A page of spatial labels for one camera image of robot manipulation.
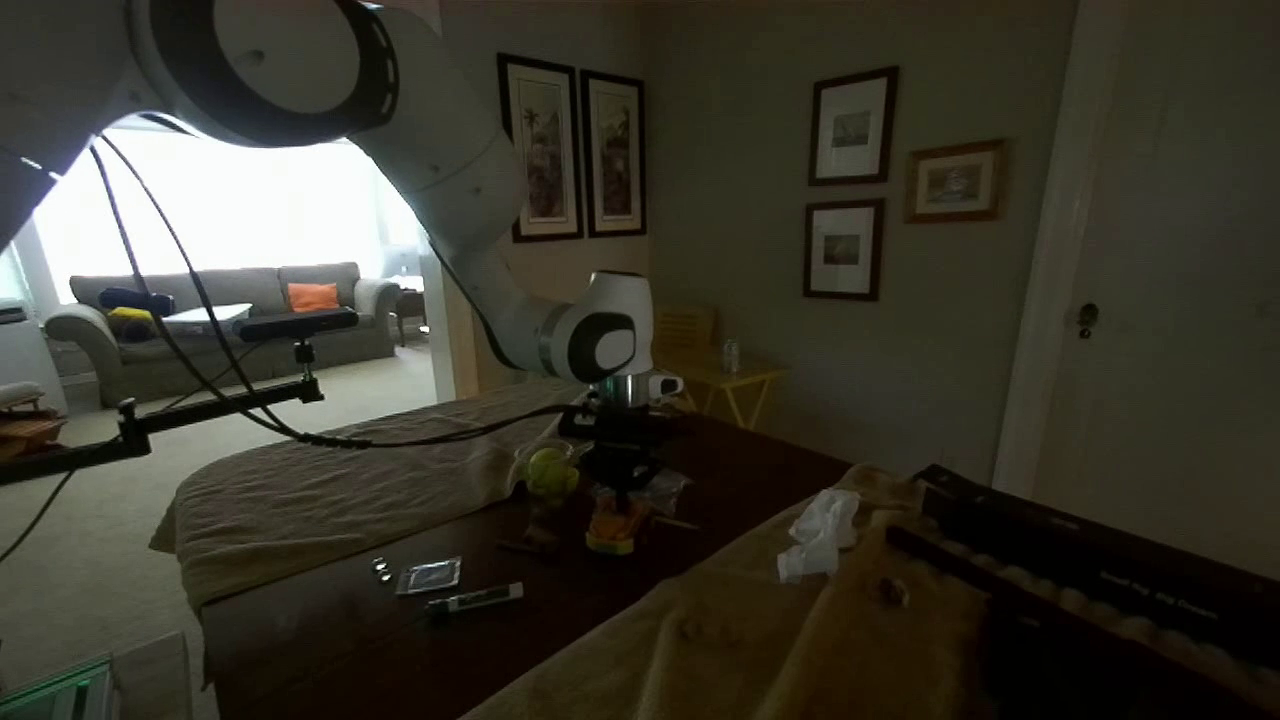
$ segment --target carpet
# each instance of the carpet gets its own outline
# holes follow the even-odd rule
[[[435,404],[430,350],[316,372],[324,402],[273,410],[301,430],[329,428]],[[142,413],[166,401],[142,405]],[[115,413],[77,415],[61,439],[82,445],[115,433]],[[180,630],[191,652],[192,702],[218,717],[214,692],[200,692],[204,638],[187,606],[173,556],[147,542],[174,489],[206,464],[279,439],[239,416],[161,433],[150,456],[81,470],[45,519],[0,565],[0,685],[13,688],[76,662]],[[8,546],[58,478],[0,487],[0,546]]]

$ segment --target tissue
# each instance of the tissue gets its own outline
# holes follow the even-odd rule
[[[824,489],[791,524],[796,544],[778,555],[778,580],[799,583],[801,575],[833,575],[840,566],[840,551],[858,542],[854,512],[859,496],[845,489]]]

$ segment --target white door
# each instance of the white door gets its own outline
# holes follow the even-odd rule
[[[1074,300],[1033,500],[1280,579],[1280,3],[1133,3]]]

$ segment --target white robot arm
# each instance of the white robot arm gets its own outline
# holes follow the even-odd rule
[[[504,364],[584,383],[652,369],[644,278],[598,272],[576,304],[515,283],[497,241],[526,197],[521,164],[419,17],[355,0],[127,0],[123,10],[102,0],[0,10],[0,247],[93,133],[129,114],[250,146],[349,137],[408,201]]]

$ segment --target framed picture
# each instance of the framed picture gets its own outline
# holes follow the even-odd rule
[[[499,53],[498,86],[502,127],[529,186],[512,240],[582,237],[573,68]]]
[[[897,67],[813,85],[809,184],[884,182]]]
[[[1004,164],[1004,140],[911,152],[906,222],[995,220]]]
[[[644,82],[590,70],[581,76],[588,232],[644,234]]]
[[[883,197],[805,206],[805,297],[879,300],[883,217]]]

